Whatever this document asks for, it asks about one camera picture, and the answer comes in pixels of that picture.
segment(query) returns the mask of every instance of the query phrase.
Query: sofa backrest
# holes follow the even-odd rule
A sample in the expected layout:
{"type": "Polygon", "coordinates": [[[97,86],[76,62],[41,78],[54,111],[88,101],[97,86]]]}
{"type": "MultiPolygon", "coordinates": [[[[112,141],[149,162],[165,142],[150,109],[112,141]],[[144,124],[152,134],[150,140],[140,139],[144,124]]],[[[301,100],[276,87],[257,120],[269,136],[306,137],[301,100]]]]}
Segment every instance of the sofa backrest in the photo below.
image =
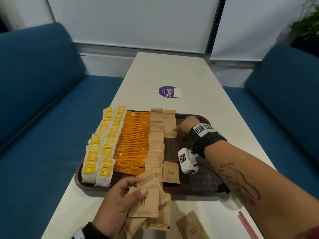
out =
{"type": "Polygon", "coordinates": [[[60,23],[0,34],[0,150],[84,72],[60,23]]]}
{"type": "Polygon", "coordinates": [[[290,47],[273,47],[245,82],[319,166],[319,58],[290,47]]]}

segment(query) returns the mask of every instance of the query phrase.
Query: blue sofa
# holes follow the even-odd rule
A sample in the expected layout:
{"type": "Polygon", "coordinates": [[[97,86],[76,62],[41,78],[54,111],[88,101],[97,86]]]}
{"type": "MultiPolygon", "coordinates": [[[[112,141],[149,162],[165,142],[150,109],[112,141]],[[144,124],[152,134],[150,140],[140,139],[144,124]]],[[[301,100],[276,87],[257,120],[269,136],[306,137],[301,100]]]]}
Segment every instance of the blue sofa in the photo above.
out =
{"type": "Polygon", "coordinates": [[[123,80],[85,72],[59,23],[0,35],[1,238],[41,238],[123,80]]]}
{"type": "Polygon", "coordinates": [[[224,90],[278,172],[319,200],[319,58],[278,44],[224,90]]]}

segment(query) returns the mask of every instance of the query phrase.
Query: purple sticker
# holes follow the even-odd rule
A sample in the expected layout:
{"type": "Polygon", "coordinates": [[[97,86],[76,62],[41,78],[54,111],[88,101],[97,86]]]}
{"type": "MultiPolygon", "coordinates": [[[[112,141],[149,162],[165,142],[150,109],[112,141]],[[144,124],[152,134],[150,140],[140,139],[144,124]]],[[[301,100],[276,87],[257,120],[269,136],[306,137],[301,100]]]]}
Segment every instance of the purple sticker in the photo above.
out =
{"type": "Polygon", "coordinates": [[[159,94],[167,98],[176,98],[174,97],[174,88],[173,86],[163,86],[159,88],[159,94]]]}

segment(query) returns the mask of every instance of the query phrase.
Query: white table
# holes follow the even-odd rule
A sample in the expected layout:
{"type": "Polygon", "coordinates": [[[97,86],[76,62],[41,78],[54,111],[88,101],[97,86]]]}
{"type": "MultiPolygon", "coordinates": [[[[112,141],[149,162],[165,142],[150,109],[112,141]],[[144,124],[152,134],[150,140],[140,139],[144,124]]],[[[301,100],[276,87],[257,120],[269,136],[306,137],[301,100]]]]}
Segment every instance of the white table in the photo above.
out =
{"type": "MultiPolygon", "coordinates": [[[[176,110],[177,113],[202,115],[231,144],[274,167],[202,58],[139,52],[111,104],[113,107],[118,105],[126,105],[130,110],[164,108],[176,110]],[[162,86],[180,87],[182,98],[161,96],[159,88],[162,86]]],[[[103,196],[103,193],[96,193],[94,197],[86,195],[76,186],[73,178],[42,239],[69,239],[76,229],[92,221],[103,196]]],[[[145,230],[136,238],[165,238],[165,234],[167,238],[182,238],[175,221],[191,210],[195,211],[211,239],[249,239],[237,217],[240,210],[258,237],[263,238],[246,209],[234,196],[228,199],[216,196],[175,200],[169,232],[145,230]]]]}

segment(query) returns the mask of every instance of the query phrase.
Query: fingernail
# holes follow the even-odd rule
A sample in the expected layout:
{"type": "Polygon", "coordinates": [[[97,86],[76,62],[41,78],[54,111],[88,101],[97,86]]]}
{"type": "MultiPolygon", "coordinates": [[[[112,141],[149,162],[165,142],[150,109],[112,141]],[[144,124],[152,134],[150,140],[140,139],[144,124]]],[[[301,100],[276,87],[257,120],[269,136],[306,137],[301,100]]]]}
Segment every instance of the fingernail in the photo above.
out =
{"type": "Polygon", "coordinates": [[[141,194],[142,194],[142,195],[146,195],[146,193],[147,193],[147,189],[142,188],[142,189],[140,190],[140,192],[141,192],[141,194]]]}

